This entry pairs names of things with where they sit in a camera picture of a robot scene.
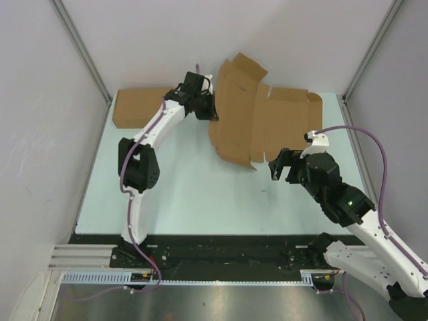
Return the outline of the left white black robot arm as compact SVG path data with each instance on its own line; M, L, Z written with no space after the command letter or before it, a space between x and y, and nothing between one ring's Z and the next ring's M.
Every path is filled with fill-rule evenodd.
M148 252L140 244L148 235L142 204L160 177L156 152L165 136L189 114L199 120L218 121L215 91L211 74L187 72L183 82L169 90L148 124L133 138L122 138L118 144L120 191L128 196L125 242L132 244L124 252L133 267L144 265Z

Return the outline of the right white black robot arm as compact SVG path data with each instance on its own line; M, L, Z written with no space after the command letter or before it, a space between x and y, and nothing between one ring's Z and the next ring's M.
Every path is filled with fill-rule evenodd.
M272 180L284 167L286 182L299 184L333 223L346 228L376 255L369 259L349 249L337 238L321 233L310 243L309 262L315 268L339 268L378 292L402 320L427 319L427 278L383 236L374 203L358 188L342 180L340 167L325 153L304 155L281 149L269 163Z

